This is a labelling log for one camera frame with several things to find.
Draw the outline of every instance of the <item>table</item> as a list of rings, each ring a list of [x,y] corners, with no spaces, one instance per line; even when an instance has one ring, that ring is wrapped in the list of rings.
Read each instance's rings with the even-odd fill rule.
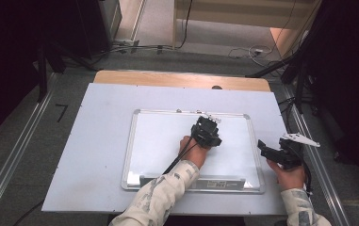
[[[190,1],[174,0],[172,47],[176,43],[177,19],[185,20]],[[197,0],[190,20],[270,27],[282,57],[291,55],[318,12],[321,0]]]
[[[211,85],[224,90],[211,89]],[[279,137],[286,131],[275,97],[263,79],[101,71],[85,94],[42,211],[117,214],[127,207],[135,192],[124,190],[121,180],[129,127],[136,108],[247,112],[256,138],[270,147],[278,147]],[[264,194],[189,192],[172,213],[285,215],[276,176],[264,161],[261,157],[266,182]]]

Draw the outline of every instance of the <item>hand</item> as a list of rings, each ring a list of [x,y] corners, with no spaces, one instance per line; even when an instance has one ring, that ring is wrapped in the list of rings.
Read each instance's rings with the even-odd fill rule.
[[[278,182],[283,190],[303,188],[305,181],[305,172],[303,170],[303,166],[285,170],[280,168],[277,163],[268,159],[267,163],[273,169],[273,171],[276,172],[276,175],[278,176]]]
[[[183,137],[183,139],[180,141],[179,152],[181,152],[185,148],[185,146],[188,143],[189,139],[190,139],[189,136],[184,136]],[[205,161],[205,158],[206,158],[206,153],[211,148],[207,148],[207,149],[202,148],[200,145],[197,144],[196,140],[194,140],[194,139],[192,139],[190,141],[190,143],[188,144],[188,149],[189,148],[191,148],[191,150],[188,151],[188,153],[185,154],[185,156],[183,156],[182,159],[193,162],[197,166],[197,168],[200,169],[204,164],[204,161]]]

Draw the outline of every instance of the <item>whiteboard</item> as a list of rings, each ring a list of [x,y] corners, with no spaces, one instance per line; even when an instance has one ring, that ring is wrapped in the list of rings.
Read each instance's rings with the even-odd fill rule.
[[[179,153],[179,141],[190,135],[200,116],[218,118],[222,143],[212,148],[200,170],[197,182],[189,191],[252,192],[265,191],[251,119],[247,114],[190,111],[136,110],[128,140],[122,176],[124,189],[140,189],[140,177],[161,175]],[[201,181],[242,181],[241,188],[203,187]]]

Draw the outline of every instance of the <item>white table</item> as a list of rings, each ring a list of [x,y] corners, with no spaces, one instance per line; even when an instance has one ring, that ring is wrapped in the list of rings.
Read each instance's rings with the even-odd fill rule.
[[[135,192],[121,188],[135,109],[246,113],[257,139],[279,148],[286,131],[274,94],[265,91],[90,84],[58,163],[42,211],[120,213]],[[263,195],[187,193],[176,215],[284,215],[274,172],[261,157]]]

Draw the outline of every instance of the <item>sleeve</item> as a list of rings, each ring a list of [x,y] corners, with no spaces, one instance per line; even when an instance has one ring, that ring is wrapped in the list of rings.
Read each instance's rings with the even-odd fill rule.
[[[331,225],[325,217],[315,213],[303,189],[289,189],[282,191],[281,194],[288,214],[287,225]]]
[[[129,207],[109,226],[163,225],[175,202],[199,176],[199,169],[194,163],[180,161],[170,173],[142,187]]]

